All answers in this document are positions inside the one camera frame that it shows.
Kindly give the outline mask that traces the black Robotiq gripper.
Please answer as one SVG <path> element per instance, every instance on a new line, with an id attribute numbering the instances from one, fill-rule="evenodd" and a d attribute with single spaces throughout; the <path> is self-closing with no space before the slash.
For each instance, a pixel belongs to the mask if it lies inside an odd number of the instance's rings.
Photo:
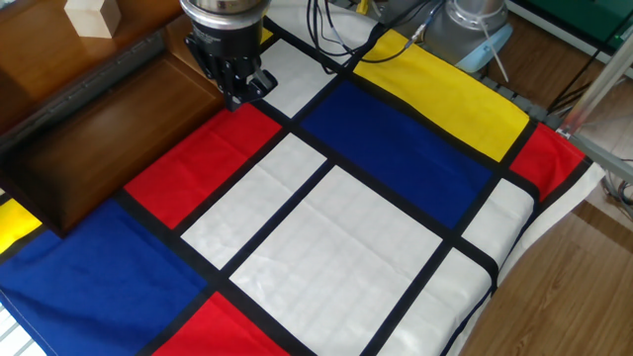
<path id="1" fill-rule="evenodd" d="M 277 79 L 266 69 L 252 73 L 252 59 L 260 62 L 262 20 L 237 30 L 213 29 L 192 22 L 192 34 L 184 43 L 202 69 L 223 93 L 225 106 L 235 112 L 245 99 L 263 99 L 278 86 Z"/>

